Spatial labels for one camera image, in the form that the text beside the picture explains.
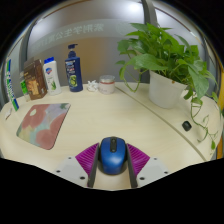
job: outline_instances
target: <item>cardboard box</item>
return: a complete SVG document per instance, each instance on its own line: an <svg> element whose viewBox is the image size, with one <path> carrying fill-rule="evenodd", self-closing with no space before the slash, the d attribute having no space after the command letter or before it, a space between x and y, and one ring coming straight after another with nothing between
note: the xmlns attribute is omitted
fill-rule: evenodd
<svg viewBox="0 0 224 224"><path fill-rule="evenodd" d="M34 58L24 63L24 79L31 100L41 99L47 93L40 60Z"/></svg>

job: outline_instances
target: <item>desk surface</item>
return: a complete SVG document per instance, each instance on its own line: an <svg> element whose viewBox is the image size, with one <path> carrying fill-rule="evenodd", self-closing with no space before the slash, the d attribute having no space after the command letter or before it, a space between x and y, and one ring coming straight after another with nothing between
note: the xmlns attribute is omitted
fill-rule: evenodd
<svg viewBox="0 0 224 224"><path fill-rule="evenodd" d="M19 110L13 111L7 120L4 116L11 105L6 104L0 113L0 148L4 157L53 172L66 157L79 154L105 137L117 136L147 155L158 157L171 173L205 161L190 140L169 124L170 121L164 121L166 118L161 119L151 107L149 109L149 100L136 100L124 93L127 87L123 83L116 83L116 86L118 88L111 95L89 92L84 85L84 90L78 93L62 87L62 93L57 96L47 94L43 99L29 102L20 97L17 99ZM54 147L44 150L18 138L16 131L28 110L35 104L51 103L71 104ZM160 116L167 113L166 109L162 110ZM175 114L172 119L176 124L182 122ZM94 188L131 188L128 169L116 176L105 175L97 169Z"/></svg>
<svg viewBox="0 0 224 224"><path fill-rule="evenodd" d="M201 143L197 139L203 139L205 132L202 128L198 127L191 119L190 112L190 99L184 100L183 96L186 95L187 91L184 91L181 98L179 99L178 104L172 109L163 109L155 105L149 100L148 92L150 86L148 84L140 84L139 89L136 93L131 92L124 83L117 83L117 88L122 92L126 93L137 102L143 104L147 107L148 110L156 114L157 117L166 122L173 130L175 130L180 136L182 136L202 157L204 161L210 161L214 150L211 150L211 139L207 137ZM130 83L130 86L134 88L135 83ZM215 140L216 145L218 145L223 129L223 117L219 114L219 109L214 100L203 97L203 106L195 117L195 120L199 123L202 123L202 120L205 116L209 115L208 130L210 133L216 133L218 131L217 138ZM186 132L182 124L184 121L189 121L192 125L190 131Z"/></svg>

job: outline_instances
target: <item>pink mouse pad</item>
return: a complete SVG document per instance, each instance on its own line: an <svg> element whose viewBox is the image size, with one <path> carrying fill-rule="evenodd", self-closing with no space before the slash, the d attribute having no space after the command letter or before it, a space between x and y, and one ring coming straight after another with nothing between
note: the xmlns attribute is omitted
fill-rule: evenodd
<svg viewBox="0 0 224 224"><path fill-rule="evenodd" d="M32 106L16 135L33 145L47 150L51 149L70 106L69 103Z"/></svg>

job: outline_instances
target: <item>computer mouse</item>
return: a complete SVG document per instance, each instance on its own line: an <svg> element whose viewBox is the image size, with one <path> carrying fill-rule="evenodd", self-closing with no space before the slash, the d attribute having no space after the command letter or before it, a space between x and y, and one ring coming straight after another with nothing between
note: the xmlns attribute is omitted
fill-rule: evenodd
<svg viewBox="0 0 224 224"><path fill-rule="evenodd" d="M108 137L102 140L99 151L102 172L109 175L120 174L126 160L127 150L123 139Z"/></svg>

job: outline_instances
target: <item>toothpaste box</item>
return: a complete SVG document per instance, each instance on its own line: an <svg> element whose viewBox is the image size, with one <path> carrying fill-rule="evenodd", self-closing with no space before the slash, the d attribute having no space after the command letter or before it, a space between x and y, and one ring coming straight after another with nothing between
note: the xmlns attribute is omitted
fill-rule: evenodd
<svg viewBox="0 0 224 224"><path fill-rule="evenodd" d="M6 64L6 89L7 89L7 94L9 97L10 102L13 105L13 108L15 111L19 109L19 105L17 103L17 100L15 98L13 89L12 89L12 81L11 81L11 59L7 62Z"/></svg>

